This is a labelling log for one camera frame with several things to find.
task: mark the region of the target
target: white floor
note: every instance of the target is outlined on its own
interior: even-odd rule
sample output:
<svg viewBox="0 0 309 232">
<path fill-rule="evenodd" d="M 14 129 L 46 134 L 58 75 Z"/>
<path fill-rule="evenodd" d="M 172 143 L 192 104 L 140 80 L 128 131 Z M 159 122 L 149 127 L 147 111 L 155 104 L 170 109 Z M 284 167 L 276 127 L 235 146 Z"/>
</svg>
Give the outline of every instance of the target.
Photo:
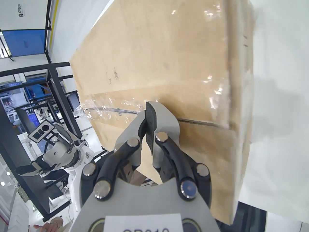
<svg viewBox="0 0 309 232">
<path fill-rule="evenodd" d="M 69 61 L 108 1 L 60 0 L 53 62 Z M 297 220 L 309 222 L 308 0 L 251 2 L 256 12 L 254 131 L 240 200 L 277 213 L 268 213 L 267 231 L 298 232 Z M 59 73 L 72 72 L 62 68 Z M 76 89 L 73 79 L 64 82 L 67 91 Z M 81 118 L 78 124 L 90 126 Z M 99 148 L 94 130 L 85 133 Z"/>
</svg>

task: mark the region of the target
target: handwritten marking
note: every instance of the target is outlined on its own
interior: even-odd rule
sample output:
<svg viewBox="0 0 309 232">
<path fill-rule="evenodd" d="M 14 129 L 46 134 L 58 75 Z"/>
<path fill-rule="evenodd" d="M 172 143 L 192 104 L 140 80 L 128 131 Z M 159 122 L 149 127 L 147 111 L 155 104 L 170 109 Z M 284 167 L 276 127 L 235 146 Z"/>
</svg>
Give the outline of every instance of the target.
<svg viewBox="0 0 309 232">
<path fill-rule="evenodd" d="M 114 74 L 115 74 L 115 79 L 119 79 L 118 78 L 118 73 L 116 72 L 116 68 L 114 67 Z"/>
</svg>

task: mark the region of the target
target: blue panel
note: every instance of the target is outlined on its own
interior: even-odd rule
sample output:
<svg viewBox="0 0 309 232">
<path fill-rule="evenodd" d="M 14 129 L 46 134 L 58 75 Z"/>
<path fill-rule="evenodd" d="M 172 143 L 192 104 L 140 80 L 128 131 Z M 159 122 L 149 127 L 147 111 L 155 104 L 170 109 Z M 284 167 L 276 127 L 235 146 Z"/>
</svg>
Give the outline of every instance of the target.
<svg viewBox="0 0 309 232">
<path fill-rule="evenodd" d="M 15 30 L 2 33 L 13 57 L 44 53 L 45 30 Z"/>
</svg>

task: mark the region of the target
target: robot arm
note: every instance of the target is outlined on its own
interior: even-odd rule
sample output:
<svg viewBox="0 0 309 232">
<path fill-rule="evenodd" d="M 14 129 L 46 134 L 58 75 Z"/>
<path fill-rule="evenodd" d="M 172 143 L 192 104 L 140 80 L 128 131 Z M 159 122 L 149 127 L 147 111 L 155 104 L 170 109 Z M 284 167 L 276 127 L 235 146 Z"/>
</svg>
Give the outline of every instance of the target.
<svg viewBox="0 0 309 232">
<path fill-rule="evenodd" d="M 55 142 L 50 140 L 52 137 L 56 137 Z M 72 167 L 81 159 L 80 149 L 86 144 L 62 125 L 48 120 L 44 120 L 28 138 L 36 143 L 44 139 L 53 147 L 29 165 L 17 167 L 16 172 L 22 176 L 47 175 L 54 170 Z"/>
<path fill-rule="evenodd" d="M 101 232 L 110 216 L 174 213 L 180 213 L 185 232 L 220 231 L 209 209 L 208 168 L 180 150 L 179 124 L 167 108 L 158 102 L 147 102 L 146 108 L 119 136 L 114 153 L 84 167 L 80 187 L 83 207 L 70 231 Z M 155 187 L 127 183 L 140 165 L 145 135 L 153 167 L 163 182 Z"/>
</svg>

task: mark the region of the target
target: human hand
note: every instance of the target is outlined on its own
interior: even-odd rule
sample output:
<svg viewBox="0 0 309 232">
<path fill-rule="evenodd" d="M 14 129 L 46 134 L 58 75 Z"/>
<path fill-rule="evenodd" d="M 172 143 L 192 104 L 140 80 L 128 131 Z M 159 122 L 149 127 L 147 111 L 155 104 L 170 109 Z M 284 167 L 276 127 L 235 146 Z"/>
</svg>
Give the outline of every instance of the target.
<svg viewBox="0 0 309 232">
<path fill-rule="evenodd" d="M 58 224 L 57 223 L 45 223 L 43 226 L 33 225 L 35 229 L 41 228 L 40 232 L 58 232 Z"/>
</svg>

